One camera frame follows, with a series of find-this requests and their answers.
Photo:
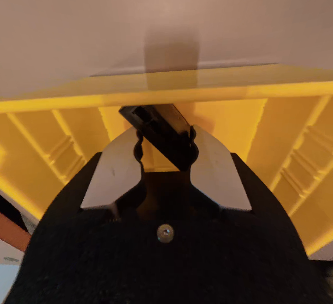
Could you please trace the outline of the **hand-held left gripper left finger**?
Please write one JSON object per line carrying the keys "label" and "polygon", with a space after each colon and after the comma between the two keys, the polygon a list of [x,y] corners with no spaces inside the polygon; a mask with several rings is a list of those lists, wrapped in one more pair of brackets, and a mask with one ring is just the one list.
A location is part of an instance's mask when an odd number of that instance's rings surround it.
{"label": "hand-held left gripper left finger", "polygon": [[126,209],[140,204],[134,188],[144,172],[143,137],[134,127],[111,141],[102,151],[81,209]]}

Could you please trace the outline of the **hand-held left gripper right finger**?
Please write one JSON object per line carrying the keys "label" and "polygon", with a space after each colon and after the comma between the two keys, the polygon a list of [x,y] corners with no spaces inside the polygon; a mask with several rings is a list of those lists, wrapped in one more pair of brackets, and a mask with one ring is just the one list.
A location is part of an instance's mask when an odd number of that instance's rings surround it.
{"label": "hand-held left gripper right finger", "polygon": [[193,128],[198,156],[190,168],[191,184],[220,208],[251,211],[230,151],[202,127]]}

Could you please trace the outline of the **black network switch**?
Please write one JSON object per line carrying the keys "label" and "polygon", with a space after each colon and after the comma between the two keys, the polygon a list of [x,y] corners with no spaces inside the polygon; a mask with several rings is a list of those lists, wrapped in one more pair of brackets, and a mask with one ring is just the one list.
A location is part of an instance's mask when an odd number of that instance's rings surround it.
{"label": "black network switch", "polygon": [[180,171],[198,158],[196,131],[174,104],[122,106],[119,113]]}

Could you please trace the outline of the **yellow plastic bin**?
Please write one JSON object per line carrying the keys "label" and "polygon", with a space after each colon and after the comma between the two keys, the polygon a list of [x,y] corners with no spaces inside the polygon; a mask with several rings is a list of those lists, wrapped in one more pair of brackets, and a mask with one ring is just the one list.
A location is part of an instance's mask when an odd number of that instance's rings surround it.
{"label": "yellow plastic bin", "polygon": [[256,173],[291,217],[309,257],[332,246],[332,70],[266,64],[122,73],[5,96],[1,192],[39,221],[70,179],[130,127],[124,105],[174,103]]}

